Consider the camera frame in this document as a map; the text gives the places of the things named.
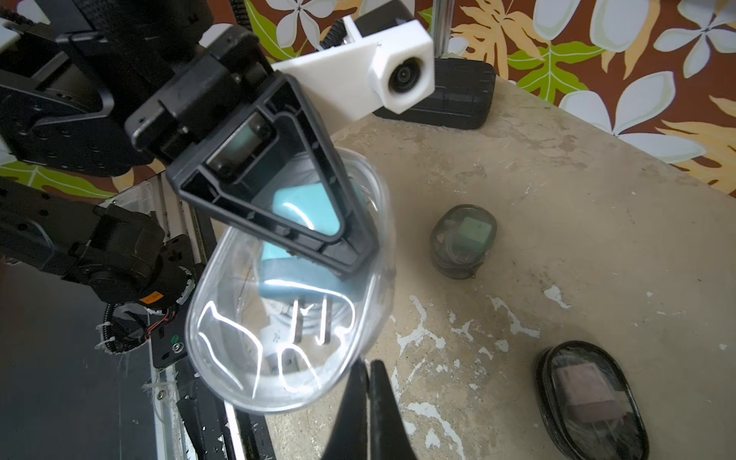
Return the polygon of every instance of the floral wallpaper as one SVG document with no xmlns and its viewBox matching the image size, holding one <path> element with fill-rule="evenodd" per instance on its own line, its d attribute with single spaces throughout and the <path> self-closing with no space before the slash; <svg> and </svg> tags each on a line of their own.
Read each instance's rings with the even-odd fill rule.
<svg viewBox="0 0 736 460">
<path fill-rule="evenodd" d="M 32 0 L 0 0 L 26 16 Z M 385 0 L 244 0 L 272 61 L 314 52 L 330 25 Z M 431 30 L 432 1 L 402 0 Z M 208 0 L 233 23 L 227 0 Z M 455 0 L 448 52 L 736 197 L 736 0 Z M 0 176 L 102 201 L 163 170 L 87 177 L 20 163 Z"/>
<path fill-rule="evenodd" d="M 456 0 L 449 52 L 736 197 L 736 0 Z"/>
</svg>

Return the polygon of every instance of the green leaf pattern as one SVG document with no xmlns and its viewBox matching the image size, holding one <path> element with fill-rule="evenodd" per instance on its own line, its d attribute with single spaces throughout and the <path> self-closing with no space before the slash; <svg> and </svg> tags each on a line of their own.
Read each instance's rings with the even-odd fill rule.
<svg viewBox="0 0 736 460">
<path fill-rule="evenodd" d="M 517 70 L 531 70 L 542 66 L 526 74 L 517 82 L 517 86 L 530 93 L 539 90 L 539 97 L 551 103 L 554 103 L 557 91 L 568 94 L 588 89 L 575 74 L 558 67 L 558 63 L 580 63 L 605 51 L 598 46 L 586 45 L 580 41 L 549 44 L 547 48 L 541 46 L 537 48 L 542 53 L 543 62 L 519 50 L 509 56 L 509 65 Z"/>
<path fill-rule="evenodd" d="M 115 195 L 113 192 L 100 190 L 81 177 L 21 161 L 0 165 L 0 176 L 17 177 L 18 182 L 23 185 L 39 190 L 44 190 L 44 186 L 53 187 L 76 197 L 107 199 Z"/>
<path fill-rule="evenodd" d="M 276 39 L 276 24 L 272 23 L 266 16 L 261 15 L 253 6 L 250 0 L 245 0 L 245 7 L 250 17 L 250 25 L 253 32 L 261 39 L 261 45 L 276 60 L 287 60 L 299 56 L 299 52 L 295 52 L 294 48 L 287 46 L 280 48 Z"/>
<path fill-rule="evenodd" d="M 419 11 L 419 15 L 429 24 L 427 32 L 432 33 L 432 9 L 427 8 L 426 10 Z"/>
</svg>

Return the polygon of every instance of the cable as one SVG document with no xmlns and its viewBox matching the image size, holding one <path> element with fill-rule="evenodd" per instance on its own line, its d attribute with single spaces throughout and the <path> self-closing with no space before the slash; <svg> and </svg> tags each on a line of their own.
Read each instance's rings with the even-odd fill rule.
<svg viewBox="0 0 736 460">
<path fill-rule="evenodd" d="M 325 35 L 325 39 L 319 44 L 322 49 L 332 48 L 333 46 L 342 45 L 342 41 L 347 37 L 345 22 L 338 19 L 330 27 L 330 31 Z"/>
<path fill-rule="evenodd" d="M 248 17 L 248 7 L 245 5 L 247 0 L 229 0 L 230 9 L 233 10 L 235 15 L 235 21 L 239 26 L 243 26 L 246 29 L 253 31 L 250 26 L 250 17 Z"/>
<path fill-rule="evenodd" d="M 146 343 L 146 340 L 148 339 L 146 334 L 142 334 L 140 339 L 129 337 L 130 333 L 128 333 L 116 321 L 113 313 L 115 313 L 115 309 L 121 305 L 123 304 L 108 303 L 107 307 L 105 307 L 105 314 L 102 316 L 102 324 L 98 326 L 98 329 L 101 331 L 102 340 L 95 347 L 98 348 L 104 345 L 107 351 L 114 355 L 128 353 L 129 351 L 132 351 Z M 141 330 L 146 330 L 146 323 L 140 319 L 136 319 L 130 312 L 128 312 L 128 314 L 133 317 L 133 320 L 138 323 L 139 326 L 142 326 Z"/>
<path fill-rule="evenodd" d="M 27 17 L 19 15 L 15 11 L 6 7 L 0 7 L 0 18 L 7 19 L 8 21 L 12 21 L 18 25 L 28 24 L 29 26 L 32 26 L 33 24 L 36 24 Z"/>
<path fill-rule="evenodd" d="M 163 316 L 161 320 L 159 320 L 158 322 L 156 322 L 154 325 L 152 325 L 150 328 L 146 330 L 146 335 L 145 335 L 146 339 L 148 339 L 151 336 L 151 332 L 153 332 L 155 328 L 161 325 L 164 325 L 167 322 L 170 322 L 172 319 L 174 319 L 176 315 L 177 315 L 177 312 L 174 311 L 173 308 L 170 308 L 169 310 L 167 310 L 166 314 Z"/>
</svg>

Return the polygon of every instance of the peeling paint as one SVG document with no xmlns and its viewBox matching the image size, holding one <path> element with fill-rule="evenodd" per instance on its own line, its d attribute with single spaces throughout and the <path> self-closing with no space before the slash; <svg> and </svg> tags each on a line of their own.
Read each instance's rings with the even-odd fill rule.
<svg viewBox="0 0 736 460">
<path fill-rule="evenodd" d="M 404 431 L 406 431 L 407 436 L 411 436 L 417 431 L 417 426 L 412 422 L 407 422 L 406 420 L 404 422 Z"/>
<path fill-rule="evenodd" d="M 562 302 L 562 291 L 559 290 L 557 286 L 554 284 L 551 288 L 547 289 L 545 291 L 545 297 L 547 297 L 549 300 L 554 300 L 557 302 L 557 304 L 561 307 L 563 307 L 565 310 L 570 308 L 570 305 L 568 305 L 565 302 Z"/>
<path fill-rule="evenodd" d="M 445 437 L 448 437 L 453 440 L 455 445 L 457 446 L 457 453 L 460 455 L 460 458 L 462 460 L 465 460 L 465 452 L 462 448 L 462 440 L 460 439 L 460 436 L 453 430 L 453 427 L 450 425 L 449 422 L 445 421 L 440 417 L 439 412 L 437 411 L 437 407 L 430 404 L 430 403 L 411 403 L 408 405 L 408 409 L 410 411 L 413 411 L 416 415 L 421 415 L 427 418 L 435 419 L 437 420 L 440 425 L 442 425 L 442 429 L 445 431 Z"/>
<path fill-rule="evenodd" d="M 406 379 L 406 383 L 411 383 L 411 381 L 414 379 L 414 374 L 417 373 L 417 370 L 425 363 L 427 362 L 427 358 L 422 358 L 422 361 L 414 366 L 414 370 L 411 371 L 411 374 L 409 374 L 409 377 Z"/>
<path fill-rule="evenodd" d="M 488 351 L 487 348 L 481 347 L 481 349 L 478 350 L 478 353 L 485 353 L 486 355 L 488 355 L 488 359 L 490 359 L 491 361 L 493 361 L 493 353 L 491 353 L 490 351 Z"/>
<path fill-rule="evenodd" d="M 439 447 L 439 438 L 434 433 L 434 429 L 429 428 L 429 432 L 427 432 L 427 437 L 424 438 L 424 447 L 427 449 L 431 447 Z"/>
<path fill-rule="evenodd" d="M 470 335 L 470 332 L 468 332 L 468 329 L 470 328 L 470 323 L 473 322 L 473 321 L 475 321 L 475 320 L 474 319 L 471 319 L 470 321 L 468 321 L 465 324 L 463 324 L 462 325 L 462 328 L 459 328 L 459 329 L 458 328 L 451 328 L 450 329 L 450 332 L 454 332 L 454 333 L 456 333 L 459 336 L 462 335 L 462 334 L 465 334 L 465 336 L 467 337 L 467 339 L 470 340 L 471 342 L 473 342 L 474 341 L 473 336 L 471 336 Z"/>
<path fill-rule="evenodd" d="M 391 390 L 394 392 L 394 399 L 396 404 L 399 403 L 403 392 L 399 391 L 399 371 L 394 367 L 394 372 L 391 373 Z"/>
<path fill-rule="evenodd" d="M 522 327 L 521 321 L 519 320 L 519 318 L 517 318 L 514 312 L 511 311 L 509 306 L 500 297 L 491 297 L 491 296 L 486 296 L 486 297 L 491 299 L 491 303 L 493 304 L 494 310 L 498 311 L 498 309 L 501 307 L 504 307 L 506 309 L 506 312 L 509 315 L 509 323 L 511 323 L 509 326 L 509 330 L 511 331 L 512 334 L 516 335 L 519 332 L 523 332 L 524 334 L 530 337 L 534 337 L 535 339 L 538 339 L 542 335 L 542 333 L 539 330 Z"/>
<path fill-rule="evenodd" d="M 410 343 L 414 342 L 417 345 L 422 343 L 422 340 L 424 340 L 425 336 L 429 336 L 434 340 L 434 345 L 439 348 L 445 348 L 445 344 L 447 341 L 445 341 L 445 338 L 438 337 L 431 331 L 427 330 L 424 327 L 424 321 L 427 320 L 427 311 L 424 309 L 422 304 L 420 303 L 419 299 L 417 299 L 417 296 L 410 295 L 409 299 L 411 301 L 411 304 L 416 307 L 417 311 L 420 315 L 419 325 L 416 329 L 414 329 L 409 335 L 407 336 L 401 336 L 400 334 L 396 334 L 396 342 L 399 344 L 399 357 L 404 354 L 404 350 L 406 350 L 406 346 Z"/>
<path fill-rule="evenodd" d="M 495 345 L 496 345 L 496 348 L 503 351 L 504 353 L 509 352 L 509 341 L 508 340 L 497 340 Z"/>
</svg>

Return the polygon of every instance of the white flower pattern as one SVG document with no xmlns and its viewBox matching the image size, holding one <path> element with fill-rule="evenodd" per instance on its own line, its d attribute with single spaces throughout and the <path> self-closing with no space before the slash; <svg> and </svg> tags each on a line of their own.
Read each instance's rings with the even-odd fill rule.
<svg viewBox="0 0 736 460">
<path fill-rule="evenodd" d="M 294 44 L 297 39 L 298 19 L 309 43 L 319 49 L 319 26 L 307 12 L 317 18 L 327 18 L 335 10 L 337 0 L 310 0 L 306 4 L 302 2 L 303 0 L 266 0 L 274 10 L 291 11 L 276 26 L 276 39 L 280 48 Z"/>
<path fill-rule="evenodd" d="M 536 0 L 534 30 L 554 40 L 577 11 L 580 0 Z M 607 51 L 624 52 L 641 32 L 649 0 L 596 0 L 590 20 L 590 41 Z"/>
<path fill-rule="evenodd" d="M 736 32 L 716 29 L 732 21 L 736 21 L 736 0 L 731 0 L 715 14 L 716 0 L 682 0 L 677 10 L 687 20 L 698 24 L 697 30 L 667 29 L 654 42 L 654 48 L 661 52 L 670 52 L 687 45 L 697 38 L 695 46 L 685 58 L 682 73 L 690 78 L 703 70 L 710 59 L 710 44 L 720 53 L 736 52 Z"/>
<path fill-rule="evenodd" d="M 666 163 L 679 163 L 707 153 L 699 142 L 652 132 L 622 134 L 659 115 L 675 99 L 675 79 L 671 71 L 641 77 L 623 90 L 616 105 L 616 123 L 603 100 L 593 91 L 576 91 L 562 98 L 559 107 L 620 140 Z"/>
<path fill-rule="evenodd" d="M 451 37 L 450 41 L 447 42 L 447 53 L 454 54 L 456 56 L 462 56 L 467 49 L 468 42 L 463 37 Z"/>
<path fill-rule="evenodd" d="M 5 140 L 0 136 L 0 166 L 17 161 L 13 154 L 10 153 L 10 147 L 7 146 Z"/>
</svg>

